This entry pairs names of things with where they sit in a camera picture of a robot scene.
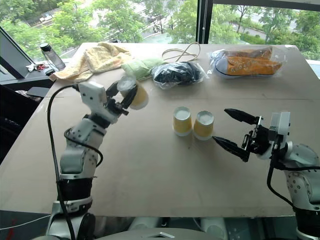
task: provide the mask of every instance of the green cloth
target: green cloth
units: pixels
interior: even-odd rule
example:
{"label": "green cloth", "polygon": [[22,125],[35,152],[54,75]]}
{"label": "green cloth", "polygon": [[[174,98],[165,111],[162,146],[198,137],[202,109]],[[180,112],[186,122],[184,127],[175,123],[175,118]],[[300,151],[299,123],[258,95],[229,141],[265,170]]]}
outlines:
{"label": "green cloth", "polygon": [[165,62],[158,57],[133,59],[121,64],[121,68],[129,76],[135,76],[138,81],[143,81],[151,76],[151,69]]}

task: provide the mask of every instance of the yellow paper cup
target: yellow paper cup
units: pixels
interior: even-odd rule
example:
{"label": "yellow paper cup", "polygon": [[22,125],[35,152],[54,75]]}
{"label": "yellow paper cup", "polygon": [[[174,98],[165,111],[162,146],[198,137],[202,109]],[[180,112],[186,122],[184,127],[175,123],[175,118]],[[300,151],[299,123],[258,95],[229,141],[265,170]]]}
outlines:
{"label": "yellow paper cup", "polygon": [[193,135],[202,141],[208,140],[214,130],[214,116],[209,111],[200,111],[196,115]]}
{"label": "yellow paper cup", "polygon": [[136,81],[134,76],[123,76],[117,84],[117,89],[123,97],[125,97],[128,92],[137,86],[136,95],[130,105],[131,109],[139,110],[144,108],[148,102],[149,97],[146,90]]}
{"label": "yellow paper cup", "polygon": [[180,137],[187,136],[192,132],[192,120],[189,108],[179,106],[174,110],[173,131]]}

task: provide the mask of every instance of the water bottle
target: water bottle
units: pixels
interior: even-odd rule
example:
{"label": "water bottle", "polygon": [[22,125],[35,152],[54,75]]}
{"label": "water bottle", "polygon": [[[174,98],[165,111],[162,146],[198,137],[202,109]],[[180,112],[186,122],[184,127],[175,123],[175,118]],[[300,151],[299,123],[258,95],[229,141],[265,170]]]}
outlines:
{"label": "water bottle", "polygon": [[44,57],[46,59],[48,58],[49,60],[51,60],[53,65],[59,71],[63,70],[66,67],[65,63],[61,60],[61,58],[58,56],[58,54],[55,52],[55,50],[53,50],[53,48],[49,45],[49,43],[45,42],[45,43],[40,44],[40,49],[41,49]]}

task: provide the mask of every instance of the plastic bag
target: plastic bag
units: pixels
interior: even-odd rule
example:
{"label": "plastic bag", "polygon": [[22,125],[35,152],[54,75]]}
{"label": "plastic bag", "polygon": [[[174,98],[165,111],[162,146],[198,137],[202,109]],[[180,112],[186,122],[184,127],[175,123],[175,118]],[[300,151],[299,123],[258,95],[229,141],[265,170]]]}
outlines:
{"label": "plastic bag", "polygon": [[210,70],[225,79],[243,76],[270,77],[287,62],[284,51],[274,46],[239,46],[209,53]]}
{"label": "plastic bag", "polygon": [[208,78],[203,68],[194,62],[173,62],[151,69],[153,82],[162,89],[169,89],[176,85],[190,85]]}

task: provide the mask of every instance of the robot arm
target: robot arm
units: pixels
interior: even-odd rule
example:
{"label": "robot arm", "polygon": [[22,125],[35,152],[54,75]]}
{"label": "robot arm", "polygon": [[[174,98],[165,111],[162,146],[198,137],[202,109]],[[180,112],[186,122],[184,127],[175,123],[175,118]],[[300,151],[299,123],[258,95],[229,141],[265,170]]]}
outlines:
{"label": "robot arm", "polygon": [[[320,240],[320,161],[308,146],[287,141],[290,112],[273,113],[270,128],[262,126],[263,117],[252,116],[236,109],[225,109],[232,118],[255,125],[245,135],[242,146],[214,136],[214,140],[228,152],[249,160],[250,153],[260,159],[271,159],[267,178],[269,189],[289,203],[295,211],[297,236],[301,240]],[[292,202],[271,187],[273,169],[283,170]]]}
{"label": "robot arm", "polygon": [[[113,97],[118,93],[118,82],[107,90],[95,82],[83,82],[72,87],[80,92],[81,99],[90,110],[80,123],[65,131],[66,149],[60,159],[58,184],[75,239],[93,239],[95,216],[88,213],[92,205],[91,187],[96,167],[103,160],[98,150],[107,133],[106,128],[115,124],[121,114],[127,115],[137,93],[137,86],[128,92],[122,102]],[[46,231],[47,236],[72,239],[61,202],[56,200]]]}

